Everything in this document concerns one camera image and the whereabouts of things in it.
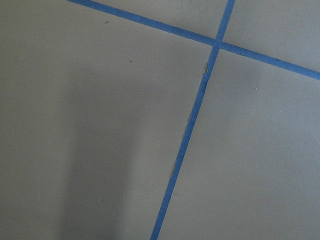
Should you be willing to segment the blue tape line lengthwise right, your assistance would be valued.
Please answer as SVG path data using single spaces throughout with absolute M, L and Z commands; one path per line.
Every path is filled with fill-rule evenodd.
M 197 91 L 197 95 L 193 103 L 191 113 L 189 115 L 187 126 L 185 128 L 184 135 L 177 153 L 175 165 L 174 165 L 172 174 L 169 178 L 169 181 L 168 181 L 168 184 L 167 184 L 167 187 L 166 187 L 166 190 L 157 214 L 157 218 L 150 236 L 151 240 L 157 240 L 159 237 L 159 234 L 160 234 L 160 231 L 161 231 L 161 228 L 162 228 L 162 225 L 171 201 L 171 197 L 173 195 L 174 188 L 183 164 L 183 160 L 187 152 L 187 148 L 193 133 L 193 129 L 195 127 L 196 120 L 198 118 L 199 111 L 205 96 L 206 88 L 210 80 L 210 77 L 212 75 L 215 62 L 218 57 L 218 53 L 221 49 L 223 38 L 225 36 L 235 3 L 236 2 L 234 0 L 228 0 L 225 10 L 223 12 L 223 15 L 219 24 L 219 28 L 215 36 L 215 39 L 211 48 L 211 52 L 207 61 L 206 70 L 201 79 L 201 82 Z

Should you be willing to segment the blue tape line crosswise near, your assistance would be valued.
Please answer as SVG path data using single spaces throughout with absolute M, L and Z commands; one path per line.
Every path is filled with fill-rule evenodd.
M 136 22 L 141 25 L 151 27 L 153 29 L 158 29 L 163 32 L 168 32 L 182 38 L 187 38 L 208 46 L 213 46 L 214 42 L 216 41 L 214 38 L 211 38 L 199 33 L 195 33 L 177 26 L 173 26 L 164 22 L 160 22 L 151 18 L 147 18 L 147 17 L 141 16 L 132 12 L 128 12 L 119 8 L 105 5 L 93 0 L 74 0 L 73 3 L 93 9 L 93 10 L 97 10 L 103 13 L 107 13 L 122 19 Z M 320 79 L 320 73 L 318 71 L 315 71 L 300 65 L 296 65 L 291 62 L 280 60 L 275 57 L 271 57 L 271 56 L 268 56 L 253 50 L 249 50 L 234 44 L 223 42 L 220 48 L 222 50 L 231 52 L 233 54 L 241 55 L 262 63 L 266 63 L 275 67 L 279 67 L 281 69 L 285 69 L 300 75 L 304 75 L 316 80 Z

